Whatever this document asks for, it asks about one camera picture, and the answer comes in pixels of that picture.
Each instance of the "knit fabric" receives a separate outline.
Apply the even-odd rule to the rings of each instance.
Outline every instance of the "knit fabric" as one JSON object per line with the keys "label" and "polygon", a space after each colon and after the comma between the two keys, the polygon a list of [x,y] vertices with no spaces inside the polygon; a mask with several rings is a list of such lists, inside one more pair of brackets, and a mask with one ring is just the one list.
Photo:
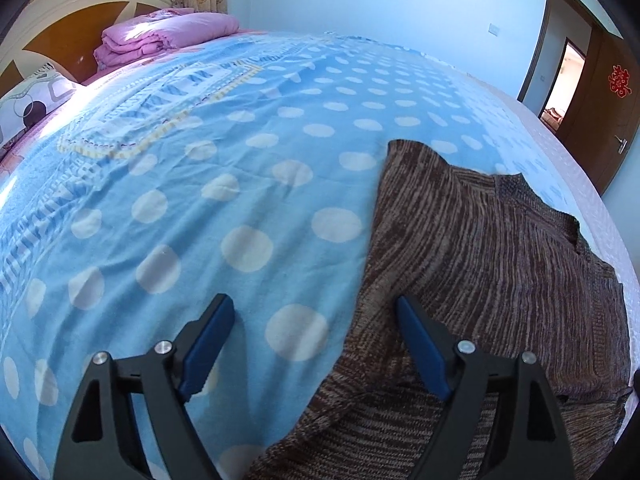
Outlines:
{"label": "knit fabric", "polygon": [[[591,253],[575,218],[546,206],[521,175],[454,168],[423,144],[396,140],[342,355],[247,480],[407,478],[442,405],[424,390],[396,326],[394,300],[405,293],[484,352],[535,352],[565,402],[580,478],[597,467],[629,391],[613,268]],[[495,401],[485,399],[461,478],[478,472]]]}

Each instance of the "pink blanket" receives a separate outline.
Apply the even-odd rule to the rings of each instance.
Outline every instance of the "pink blanket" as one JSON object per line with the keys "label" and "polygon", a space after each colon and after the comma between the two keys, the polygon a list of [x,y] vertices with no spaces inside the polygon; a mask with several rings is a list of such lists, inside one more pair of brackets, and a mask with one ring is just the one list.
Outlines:
{"label": "pink blanket", "polygon": [[94,51],[98,69],[132,63],[163,50],[182,48],[230,36],[236,18],[193,9],[162,9],[107,28]]}

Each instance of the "door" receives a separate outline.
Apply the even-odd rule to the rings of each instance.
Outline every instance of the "door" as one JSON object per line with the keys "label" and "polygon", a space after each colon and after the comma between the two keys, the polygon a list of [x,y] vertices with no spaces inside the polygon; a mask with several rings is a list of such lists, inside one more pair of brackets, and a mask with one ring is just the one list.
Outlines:
{"label": "door", "polygon": [[582,76],[556,135],[600,195],[639,124],[640,67],[622,39],[594,27]]}

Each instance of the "door handle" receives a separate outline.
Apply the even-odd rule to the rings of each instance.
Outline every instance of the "door handle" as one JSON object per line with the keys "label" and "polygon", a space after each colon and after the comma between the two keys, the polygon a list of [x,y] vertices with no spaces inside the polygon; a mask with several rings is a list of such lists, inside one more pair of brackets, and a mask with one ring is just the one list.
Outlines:
{"label": "door handle", "polygon": [[622,155],[622,152],[624,152],[626,148],[626,139],[620,139],[620,137],[618,137],[617,135],[614,135],[614,137],[616,137],[616,140],[620,143],[620,147],[618,148],[618,153]]}

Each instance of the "red chinese character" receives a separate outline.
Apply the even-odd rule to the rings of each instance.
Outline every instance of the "red chinese character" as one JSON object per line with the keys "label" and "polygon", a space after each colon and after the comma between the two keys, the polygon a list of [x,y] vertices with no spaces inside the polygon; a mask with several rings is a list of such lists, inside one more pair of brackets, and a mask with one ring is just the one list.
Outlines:
{"label": "red chinese character", "polygon": [[624,69],[620,65],[614,65],[613,72],[609,76],[609,88],[611,91],[618,94],[618,97],[623,98],[628,94],[631,94],[631,88],[629,83],[629,70]]}

